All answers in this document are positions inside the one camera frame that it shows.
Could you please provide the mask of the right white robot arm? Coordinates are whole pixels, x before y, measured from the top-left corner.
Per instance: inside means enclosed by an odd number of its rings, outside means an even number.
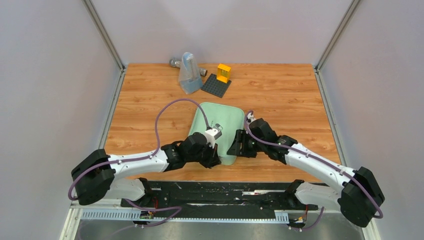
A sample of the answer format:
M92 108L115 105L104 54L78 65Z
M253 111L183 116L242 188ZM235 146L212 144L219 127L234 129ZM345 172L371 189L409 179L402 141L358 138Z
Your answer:
M236 131L227 154L255 158L260 152L324 183L293 181L285 195L290 208L316 205L332 209L361 228L367 227L373 218L383 218L381 205L385 196L371 170L363 166L354 169L324 158L290 136L277 135L268 122L255 118L250 111L245 117L244 128Z

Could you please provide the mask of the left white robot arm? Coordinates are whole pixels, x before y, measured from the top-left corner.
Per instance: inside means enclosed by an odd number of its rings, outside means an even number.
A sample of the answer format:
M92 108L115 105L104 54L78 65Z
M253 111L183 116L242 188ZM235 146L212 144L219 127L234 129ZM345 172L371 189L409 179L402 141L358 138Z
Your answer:
M128 199L140 206L149 206L153 193L141 180L129 177L142 173L161 173L181 169L197 162L205 168L221 163L216 143L222 133L214 128L195 132L183 141L163 145L150 152L114 155L101 148L93 151L72 171L73 183L68 197L80 205L94 204L102 199Z

